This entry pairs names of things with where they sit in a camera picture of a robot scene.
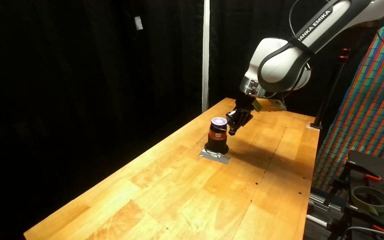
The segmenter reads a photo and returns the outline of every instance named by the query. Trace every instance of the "purple lid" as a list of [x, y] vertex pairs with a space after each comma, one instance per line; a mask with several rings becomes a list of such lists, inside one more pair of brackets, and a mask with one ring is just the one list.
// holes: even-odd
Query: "purple lid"
[[218, 125], [218, 126], [223, 126], [223, 125], [227, 124], [227, 121], [226, 121], [226, 119], [224, 119], [222, 117], [215, 117], [211, 120], [211, 123]]

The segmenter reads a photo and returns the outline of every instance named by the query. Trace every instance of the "orange label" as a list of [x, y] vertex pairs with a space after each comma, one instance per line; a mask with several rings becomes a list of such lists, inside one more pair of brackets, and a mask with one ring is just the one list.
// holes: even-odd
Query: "orange label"
[[212, 138], [214, 140], [224, 140], [224, 139], [227, 138], [226, 132], [224, 132], [224, 133], [215, 133], [215, 132], [210, 130], [208, 135], [210, 136], [210, 138]]

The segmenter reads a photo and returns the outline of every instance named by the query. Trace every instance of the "white tag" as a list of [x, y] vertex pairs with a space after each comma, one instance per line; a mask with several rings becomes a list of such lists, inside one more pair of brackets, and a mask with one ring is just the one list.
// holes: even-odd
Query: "white tag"
[[140, 19], [140, 16], [134, 17], [134, 21], [136, 22], [136, 29], [137, 30], [142, 30], [142, 20]]

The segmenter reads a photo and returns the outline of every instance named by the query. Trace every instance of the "metal stand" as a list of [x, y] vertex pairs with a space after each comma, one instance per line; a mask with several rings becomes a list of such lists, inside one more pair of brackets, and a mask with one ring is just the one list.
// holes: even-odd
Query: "metal stand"
[[321, 106], [318, 110], [317, 116], [315, 117], [315, 121], [311, 123], [311, 127], [313, 128], [316, 128], [316, 129], [323, 128], [323, 126], [321, 125], [322, 118], [324, 117], [328, 104], [330, 103], [331, 96], [333, 95], [334, 89], [336, 88], [337, 81], [339, 80], [340, 74], [342, 73], [342, 70], [343, 70], [343, 66], [345, 65], [346, 61], [349, 58], [348, 56], [350, 51], [351, 51], [350, 48], [343, 48], [341, 50], [341, 54], [337, 57], [337, 64], [335, 65], [334, 71], [331, 75], [330, 84], [329, 84], [330, 91], [322, 101]]

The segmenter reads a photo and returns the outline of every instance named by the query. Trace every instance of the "tape roll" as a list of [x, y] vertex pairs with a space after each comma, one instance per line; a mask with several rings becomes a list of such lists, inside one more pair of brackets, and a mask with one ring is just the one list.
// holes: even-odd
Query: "tape roll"
[[384, 213], [384, 193], [372, 187], [355, 187], [351, 193], [356, 207], [379, 215]]

